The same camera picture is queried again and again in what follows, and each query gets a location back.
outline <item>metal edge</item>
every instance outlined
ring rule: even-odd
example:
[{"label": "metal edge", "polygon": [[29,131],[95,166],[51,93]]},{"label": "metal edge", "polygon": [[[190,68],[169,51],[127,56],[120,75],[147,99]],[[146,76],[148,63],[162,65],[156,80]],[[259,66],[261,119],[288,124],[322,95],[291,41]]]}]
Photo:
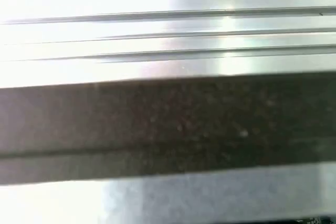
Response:
[{"label": "metal edge", "polygon": [[[336,70],[336,55],[225,57],[143,62],[92,60],[2,62],[0,88]],[[26,73],[24,78],[17,73]]]}]

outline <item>dark speckled surface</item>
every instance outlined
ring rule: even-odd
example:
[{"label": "dark speckled surface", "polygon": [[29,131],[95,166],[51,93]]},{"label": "dark speckled surface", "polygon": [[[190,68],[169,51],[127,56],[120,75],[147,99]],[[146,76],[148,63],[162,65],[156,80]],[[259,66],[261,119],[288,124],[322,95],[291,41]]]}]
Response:
[{"label": "dark speckled surface", "polygon": [[331,160],[335,97],[334,74],[3,89],[0,155],[119,164],[85,178]]}]

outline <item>metal groove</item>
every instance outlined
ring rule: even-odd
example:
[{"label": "metal groove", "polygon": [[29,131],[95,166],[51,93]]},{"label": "metal groove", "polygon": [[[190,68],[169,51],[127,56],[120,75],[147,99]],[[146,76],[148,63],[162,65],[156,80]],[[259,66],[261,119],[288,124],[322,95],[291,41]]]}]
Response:
[{"label": "metal groove", "polygon": [[4,45],[85,40],[317,33],[336,31],[336,17],[185,18],[127,22],[3,25]]},{"label": "metal groove", "polygon": [[67,22],[103,22],[103,21],[134,21],[150,19],[179,19],[179,18],[202,18],[202,17],[272,17],[272,16],[318,16],[320,14],[335,14],[336,6],[316,6],[297,8],[263,8],[263,9],[222,9],[222,10],[192,10],[173,12],[144,12],[144,13],[121,13],[89,16],[69,17],[43,17],[0,20],[0,25],[9,24],[42,24],[42,23],[67,23]]}]

